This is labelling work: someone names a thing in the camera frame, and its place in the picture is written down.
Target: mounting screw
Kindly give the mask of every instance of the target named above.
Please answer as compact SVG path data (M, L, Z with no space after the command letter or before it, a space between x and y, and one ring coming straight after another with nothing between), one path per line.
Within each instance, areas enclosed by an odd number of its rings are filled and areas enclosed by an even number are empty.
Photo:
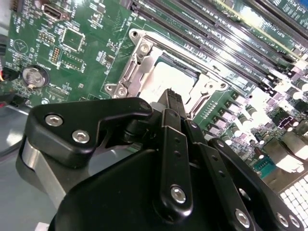
M193 121L191 121L190 124L191 124L191 126L192 126L193 128L197 128L197 127L198 127L198 126L195 124L195 122L193 122Z
M220 147L224 147L225 145L223 144L223 142L221 142L221 141L217 141L217 144L220 146Z
M298 222L298 220L295 218L295 217L293 217L292 215L289 215L289 218L290 218L290 220L291 220L291 222L296 226L296 227L300 227L300 224L299 224L299 222Z
M149 110L150 109L149 105L147 103L145 103L145 102L141 102L140 103L140 107L142 107L145 110Z
M183 204L186 201L186 195L184 191L177 186L171 188L171 196L179 204Z
M276 214L276 217L278 219L278 221L284 226L284 227L289 227L289 223L286 220L286 218L284 218L283 215L281 215L280 213Z
M48 116L46 116L45 122L49 126L53 126L53 127L58 127L58 126L63 124L62 118L59 117L58 115L48 115Z
M90 140L89 134L83 130L74 131L72 137L77 143L87 143Z
M246 216L245 213L243 213L241 210L236 209L235 210L235 216L237 218L237 220L245 227L245 228L249 228L250 227L250 221L248 219L248 217Z
M148 44L146 44L146 43L143 43L143 44L141 44L140 45L140 51L142 52L142 53L147 53L147 52L149 52L149 45Z
M118 90L118 94L119 94L120 96L125 96L125 90L124 90L123 88L120 88L120 89Z

